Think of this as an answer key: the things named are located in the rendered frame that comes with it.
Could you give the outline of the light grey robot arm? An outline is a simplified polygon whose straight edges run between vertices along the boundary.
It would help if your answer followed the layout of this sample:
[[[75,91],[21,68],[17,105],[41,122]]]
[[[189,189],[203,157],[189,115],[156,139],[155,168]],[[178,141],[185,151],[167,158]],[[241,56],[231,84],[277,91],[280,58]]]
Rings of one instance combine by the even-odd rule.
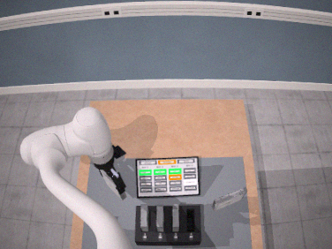
[[[23,139],[20,154],[25,163],[41,169],[46,187],[93,230],[97,249],[132,249],[117,218],[59,173],[68,158],[77,155],[87,155],[95,164],[112,156],[114,162],[125,158],[125,151],[112,145],[109,125],[98,109],[85,107],[68,124],[31,133]]]

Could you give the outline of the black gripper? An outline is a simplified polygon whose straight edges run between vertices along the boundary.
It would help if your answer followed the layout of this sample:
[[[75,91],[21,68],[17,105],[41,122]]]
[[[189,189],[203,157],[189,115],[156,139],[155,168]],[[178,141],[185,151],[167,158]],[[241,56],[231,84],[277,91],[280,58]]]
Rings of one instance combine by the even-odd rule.
[[[123,179],[121,178],[120,173],[116,170],[114,170],[114,156],[112,156],[112,159],[109,160],[107,163],[105,164],[95,164],[94,166],[100,171],[103,170],[106,172],[106,174],[111,177],[111,179],[113,180],[113,182],[115,183],[115,185],[117,186],[116,189],[118,190],[119,194],[121,195],[126,188],[126,185],[123,181]],[[115,182],[116,181],[116,182]]]

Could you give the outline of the black drive dock housing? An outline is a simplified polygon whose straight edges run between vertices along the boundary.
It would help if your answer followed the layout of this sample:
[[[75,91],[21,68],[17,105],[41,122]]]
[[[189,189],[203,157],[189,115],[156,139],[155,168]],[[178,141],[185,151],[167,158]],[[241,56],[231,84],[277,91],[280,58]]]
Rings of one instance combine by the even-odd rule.
[[[200,206],[179,206],[179,231],[172,231],[172,208],[173,206],[163,206],[163,231],[157,231],[156,206],[148,206],[148,231],[142,231],[140,227],[141,206],[136,207],[136,245],[200,245]],[[186,218],[186,210],[188,216],[188,223]],[[193,211],[194,225],[192,220]]]

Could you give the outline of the grey flat mat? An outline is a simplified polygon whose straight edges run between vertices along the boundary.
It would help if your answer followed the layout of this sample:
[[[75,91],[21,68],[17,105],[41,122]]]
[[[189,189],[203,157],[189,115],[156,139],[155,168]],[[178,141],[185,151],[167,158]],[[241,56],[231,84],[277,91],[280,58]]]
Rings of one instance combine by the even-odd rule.
[[[87,182],[87,195],[117,218],[132,249],[252,249],[243,156],[199,158],[200,195],[164,198],[137,198],[135,159],[148,158],[124,158],[113,164],[126,185],[124,200],[106,185],[91,160]],[[245,194],[241,201],[212,209],[215,199],[242,188]],[[136,207],[141,204],[200,206],[200,245],[136,245]]]

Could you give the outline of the black-framed status screen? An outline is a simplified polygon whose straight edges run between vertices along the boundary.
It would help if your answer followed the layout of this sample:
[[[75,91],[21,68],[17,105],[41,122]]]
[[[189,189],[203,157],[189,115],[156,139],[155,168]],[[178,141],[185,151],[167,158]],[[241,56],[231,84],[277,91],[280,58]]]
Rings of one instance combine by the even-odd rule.
[[[137,198],[200,195],[199,157],[135,159]]]

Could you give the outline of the white hard drive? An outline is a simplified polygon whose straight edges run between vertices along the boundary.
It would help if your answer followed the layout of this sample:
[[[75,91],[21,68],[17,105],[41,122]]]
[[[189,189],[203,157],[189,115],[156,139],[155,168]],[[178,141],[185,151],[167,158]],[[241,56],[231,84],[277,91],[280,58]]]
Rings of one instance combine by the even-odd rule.
[[[110,177],[107,176],[107,174],[103,171],[103,170],[100,170],[100,172],[102,173],[102,176],[106,182],[106,185],[114,192],[118,193],[118,190],[115,188],[117,187],[114,182],[112,181],[112,179]],[[109,182],[110,181],[110,182]],[[121,200],[124,200],[126,198],[126,194],[125,192],[123,192],[121,195],[118,193],[118,197],[121,199]]]
[[[179,205],[173,205],[173,231],[179,231]]]
[[[163,231],[163,205],[157,205],[156,227],[157,231]]]
[[[141,205],[140,227],[142,231],[148,231],[149,211],[147,205]]]

